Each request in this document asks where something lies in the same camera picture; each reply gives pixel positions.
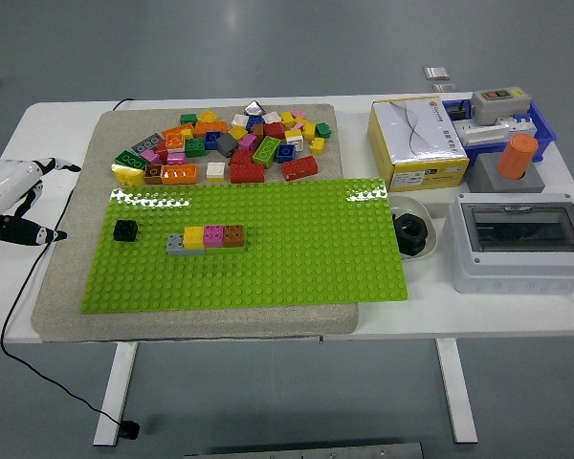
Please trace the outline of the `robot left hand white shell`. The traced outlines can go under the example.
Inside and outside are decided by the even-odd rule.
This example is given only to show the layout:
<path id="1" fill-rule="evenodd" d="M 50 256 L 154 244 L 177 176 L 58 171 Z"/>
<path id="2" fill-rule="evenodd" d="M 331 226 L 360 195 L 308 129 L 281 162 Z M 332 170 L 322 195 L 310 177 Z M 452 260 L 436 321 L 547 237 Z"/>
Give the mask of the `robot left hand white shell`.
<path id="1" fill-rule="evenodd" d="M 24 218 L 43 190 L 41 177 L 55 169 L 79 172 L 80 167 L 65 160 L 46 158 L 34 161 L 0 160 L 0 240 L 23 246 L 41 246 L 67 237 Z"/>

